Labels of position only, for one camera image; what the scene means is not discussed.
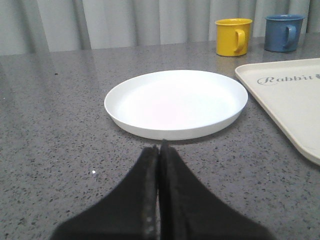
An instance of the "cup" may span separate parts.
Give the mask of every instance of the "cup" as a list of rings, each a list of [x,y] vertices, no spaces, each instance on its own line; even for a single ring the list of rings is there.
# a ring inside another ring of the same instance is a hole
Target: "cup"
[[[245,55],[248,51],[251,19],[228,18],[216,24],[216,54],[225,57]]]
[[[267,16],[264,49],[282,53],[297,50],[304,18],[298,14]]]

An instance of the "granite countertop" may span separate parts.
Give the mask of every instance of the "granite countertop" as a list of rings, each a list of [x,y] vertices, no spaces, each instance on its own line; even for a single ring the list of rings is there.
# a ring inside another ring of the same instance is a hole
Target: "granite countertop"
[[[243,64],[320,58],[319,33],[289,53],[263,44],[253,38],[240,57],[216,55],[213,41],[0,56],[0,239],[49,239],[107,195],[143,147],[160,146],[108,116],[104,98],[117,84],[179,69],[236,79]],[[170,145],[211,192],[277,239],[320,239],[320,167],[251,95],[229,127]]]

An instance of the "plate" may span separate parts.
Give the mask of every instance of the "plate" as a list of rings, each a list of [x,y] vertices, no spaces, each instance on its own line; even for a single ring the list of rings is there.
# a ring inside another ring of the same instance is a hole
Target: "plate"
[[[233,123],[248,101],[236,80],[213,72],[169,70],[148,73],[115,86],[104,99],[112,120],[148,139],[187,140]]]

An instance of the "white tray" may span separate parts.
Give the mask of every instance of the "white tray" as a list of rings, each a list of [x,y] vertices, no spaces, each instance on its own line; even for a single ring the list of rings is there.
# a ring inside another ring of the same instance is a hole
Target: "white tray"
[[[104,107],[129,133],[156,140],[186,140],[227,127],[247,100],[246,89],[227,76],[171,70],[120,83],[106,95]]]
[[[235,73],[298,151],[320,165],[320,58],[246,64]]]

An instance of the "white curtain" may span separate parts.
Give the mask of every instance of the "white curtain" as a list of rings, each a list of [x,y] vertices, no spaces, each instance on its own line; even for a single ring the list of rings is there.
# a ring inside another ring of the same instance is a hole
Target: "white curtain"
[[[216,39],[215,21],[301,14],[320,32],[320,0],[0,0],[0,55],[104,49]]]

